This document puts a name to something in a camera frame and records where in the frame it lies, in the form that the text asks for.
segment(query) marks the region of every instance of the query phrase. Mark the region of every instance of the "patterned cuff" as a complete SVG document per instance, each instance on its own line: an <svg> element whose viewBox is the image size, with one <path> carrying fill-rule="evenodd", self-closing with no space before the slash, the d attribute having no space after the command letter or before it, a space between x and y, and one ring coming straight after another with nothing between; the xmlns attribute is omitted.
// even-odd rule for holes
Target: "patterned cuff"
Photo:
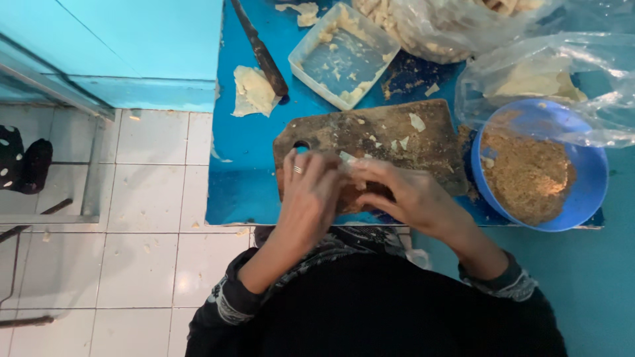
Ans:
<svg viewBox="0 0 635 357"><path fill-rule="evenodd" d="M238 271L256 254L258 248L249 248L236 257L227 267L207 301L218 305L218 315L229 325L251 320L260 308L264 293L254 294L238 280Z"/></svg>
<svg viewBox="0 0 635 357"><path fill-rule="evenodd" d="M538 287L538 281L516 262L516 258L511 253L504 252L509 260L509 266L498 278L481 280L469 276L461 264L458 265L458 275L461 281L488 295L518 302L526 301Z"/></svg>

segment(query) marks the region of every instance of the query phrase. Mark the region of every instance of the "white tile floor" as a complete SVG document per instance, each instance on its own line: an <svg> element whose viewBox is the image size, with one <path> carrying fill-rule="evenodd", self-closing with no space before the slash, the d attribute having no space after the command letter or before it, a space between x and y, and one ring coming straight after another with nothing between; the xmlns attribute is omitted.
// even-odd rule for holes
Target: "white tile floor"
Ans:
<svg viewBox="0 0 635 357"><path fill-rule="evenodd" d="M117 111L104 139L100 223L35 226L21 236L16 289L0 320L56 321L0 329L0 357L184 355L194 311L251 240L242 227L204 224L211 122L211 114ZM61 162L39 195L0 191L0 214L81 197L85 166L75 163L88 160L90 143L69 138L87 135L89 118L0 107L0 124L17 126L26 146L51 140ZM15 243L0 244L0 299L9 294Z"/></svg>

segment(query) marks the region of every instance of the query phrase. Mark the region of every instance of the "black clothing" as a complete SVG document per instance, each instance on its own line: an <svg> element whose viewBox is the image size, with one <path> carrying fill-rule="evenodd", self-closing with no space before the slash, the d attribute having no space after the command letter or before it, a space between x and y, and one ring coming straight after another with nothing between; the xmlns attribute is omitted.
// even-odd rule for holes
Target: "black clothing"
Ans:
<svg viewBox="0 0 635 357"><path fill-rule="evenodd" d="M0 125L0 189L37 194L44 189L53 159L49 141L35 141L24 152L20 130Z"/></svg>
<svg viewBox="0 0 635 357"><path fill-rule="evenodd" d="M263 294L236 278L256 252L237 257L197 311L186 356L566 355L548 301L512 255L493 281L460 267L470 287L396 255L354 253L312 267L261 307Z"/></svg>

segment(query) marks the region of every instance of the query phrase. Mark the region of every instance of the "polka dot fabric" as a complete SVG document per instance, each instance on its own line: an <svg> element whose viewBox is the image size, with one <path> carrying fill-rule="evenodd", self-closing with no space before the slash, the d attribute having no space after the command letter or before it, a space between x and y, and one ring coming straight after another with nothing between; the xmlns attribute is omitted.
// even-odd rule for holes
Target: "polka dot fabric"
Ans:
<svg viewBox="0 0 635 357"><path fill-rule="evenodd" d="M20 130L14 126L0 125L0 189L12 189L13 183L20 178L23 155Z"/></svg>

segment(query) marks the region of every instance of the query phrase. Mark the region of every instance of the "cutting board hole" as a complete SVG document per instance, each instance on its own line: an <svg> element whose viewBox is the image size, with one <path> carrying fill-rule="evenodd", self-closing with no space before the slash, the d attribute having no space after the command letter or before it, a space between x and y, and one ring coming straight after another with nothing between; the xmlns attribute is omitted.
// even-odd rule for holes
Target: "cutting board hole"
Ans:
<svg viewBox="0 0 635 357"><path fill-rule="evenodd" d="M293 147L298 151L298 154L307 152L311 149L311 147L309 146L309 143L304 140L296 141L295 144L293 144Z"/></svg>

